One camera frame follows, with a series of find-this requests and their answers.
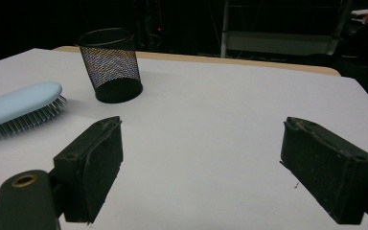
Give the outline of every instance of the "hairbrush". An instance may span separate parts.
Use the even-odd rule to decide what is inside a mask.
[[[0,96],[0,138],[38,126],[67,104],[56,82],[43,82]]]

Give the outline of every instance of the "mesh pencil cup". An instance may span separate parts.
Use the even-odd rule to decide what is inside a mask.
[[[142,93],[133,37],[129,30],[109,28],[77,39],[76,45],[100,102],[123,103]]]

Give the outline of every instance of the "table surface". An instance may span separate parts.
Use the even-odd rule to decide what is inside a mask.
[[[0,60],[0,95],[56,81],[52,122],[0,140],[0,185],[53,168],[100,119],[120,116],[124,162],[93,224],[62,229],[367,229],[340,226],[280,161],[288,116],[368,151],[368,95],[349,78],[259,66],[139,58],[142,94],[95,99],[81,54],[33,49]]]
[[[57,51],[65,52],[79,52],[80,48],[76,46],[61,46],[56,48]],[[339,73],[328,67],[321,66],[309,66],[309,65],[297,65],[297,64],[284,64],[277,62],[267,61],[255,61],[255,60],[244,60],[244,59],[231,59],[231,58],[219,58],[219,57],[200,57],[200,56],[183,56],[183,55],[172,55],[162,53],[150,53],[150,52],[136,52],[138,58],[148,59],[163,59],[163,60],[179,60],[179,61],[191,61],[191,62],[204,62],[204,63],[221,63],[221,64],[238,64],[238,65],[251,65],[261,66],[269,68],[280,68],[288,70],[298,70],[313,72],[317,74],[340,76]]]

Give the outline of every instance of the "hairbrush bristles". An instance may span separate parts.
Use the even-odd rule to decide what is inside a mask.
[[[0,97],[0,138],[38,126],[59,114],[67,100],[61,86],[45,82]]]

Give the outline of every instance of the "light blue hairbrush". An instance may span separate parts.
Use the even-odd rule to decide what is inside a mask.
[[[0,138],[38,126],[67,104],[56,82],[43,82],[0,96]]]

